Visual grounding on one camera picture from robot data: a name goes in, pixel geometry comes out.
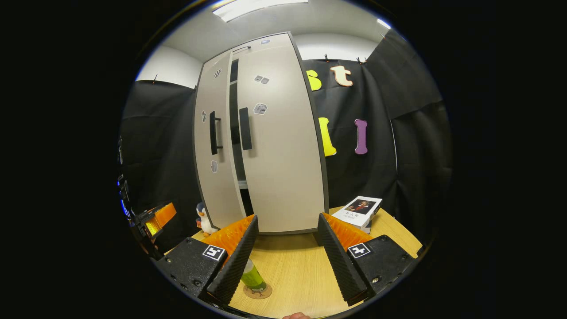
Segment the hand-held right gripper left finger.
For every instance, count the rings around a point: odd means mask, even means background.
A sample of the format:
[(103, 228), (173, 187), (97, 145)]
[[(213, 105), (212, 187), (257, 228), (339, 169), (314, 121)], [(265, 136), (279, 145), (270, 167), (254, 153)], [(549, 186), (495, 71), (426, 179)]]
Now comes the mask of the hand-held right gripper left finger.
[(258, 218), (247, 216), (209, 237), (186, 238), (153, 264), (185, 295), (227, 306), (245, 272), (259, 234)]

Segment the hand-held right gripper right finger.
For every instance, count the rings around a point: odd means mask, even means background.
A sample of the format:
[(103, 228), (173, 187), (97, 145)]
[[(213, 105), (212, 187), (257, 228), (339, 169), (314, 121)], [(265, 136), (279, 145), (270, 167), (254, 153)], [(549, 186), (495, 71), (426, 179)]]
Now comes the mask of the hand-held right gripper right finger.
[(368, 234), (320, 213), (318, 233), (343, 299), (348, 306), (382, 297), (419, 262), (386, 234)]

